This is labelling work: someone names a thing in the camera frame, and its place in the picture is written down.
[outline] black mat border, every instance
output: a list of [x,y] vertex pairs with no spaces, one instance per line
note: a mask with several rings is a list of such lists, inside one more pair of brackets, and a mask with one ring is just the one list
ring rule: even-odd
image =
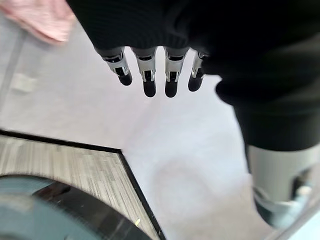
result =
[[50,137],[31,135],[28,133],[9,131],[9,130],[4,130],[4,129],[0,129],[0,135],[7,136],[7,137],[19,138],[19,139],[26,139],[26,140],[36,141],[36,142],[48,143],[48,144],[56,144],[56,145],[74,147],[74,148],[89,149],[89,150],[119,154],[119,157],[120,157],[120,160],[123,164],[125,172],[126,172],[127,176],[129,177],[130,182],[131,182],[139,200],[141,201],[141,204],[142,204],[145,212],[147,213],[157,235],[159,236],[160,240],[166,240],[166,237],[163,234],[163,231],[162,231],[157,219],[155,218],[155,215],[152,212],[152,210],[147,202],[147,199],[145,198],[145,196],[144,196],[144,194],[143,194],[143,192],[142,192],[142,190],[141,190],[141,188],[135,178],[135,175],[132,172],[123,152],[121,151],[121,149],[79,143],[79,142],[74,142],[74,141],[60,140],[60,139],[55,139],[55,138],[50,138]]

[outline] black sleeve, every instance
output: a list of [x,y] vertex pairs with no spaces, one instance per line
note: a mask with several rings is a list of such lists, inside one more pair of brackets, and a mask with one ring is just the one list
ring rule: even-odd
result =
[[67,0],[94,47],[191,46],[246,144],[320,142],[320,0]]
[[318,144],[320,1],[197,1],[192,9],[180,29],[210,54],[203,70],[222,77],[216,92],[234,107],[245,143],[275,151]]

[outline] pink object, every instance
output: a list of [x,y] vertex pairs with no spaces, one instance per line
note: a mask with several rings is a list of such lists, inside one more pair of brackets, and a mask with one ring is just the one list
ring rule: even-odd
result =
[[0,0],[0,9],[9,19],[50,44],[66,42],[75,21],[65,0]]

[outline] prosthetic hand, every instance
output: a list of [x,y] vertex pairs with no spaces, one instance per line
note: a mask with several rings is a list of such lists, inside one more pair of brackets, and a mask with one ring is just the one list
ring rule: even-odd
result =
[[168,97],[177,92],[183,49],[197,50],[189,89],[203,74],[222,77],[216,92],[240,125],[258,213],[276,228],[297,219],[320,154],[319,0],[67,2],[125,85],[124,53],[110,51],[132,47],[149,97],[156,92],[149,49],[165,46]]

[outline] wood-patterned floor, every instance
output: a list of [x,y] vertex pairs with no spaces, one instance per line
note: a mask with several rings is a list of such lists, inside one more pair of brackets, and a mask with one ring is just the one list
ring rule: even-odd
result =
[[159,239],[117,153],[0,136],[0,175],[12,173],[48,177],[91,193]]

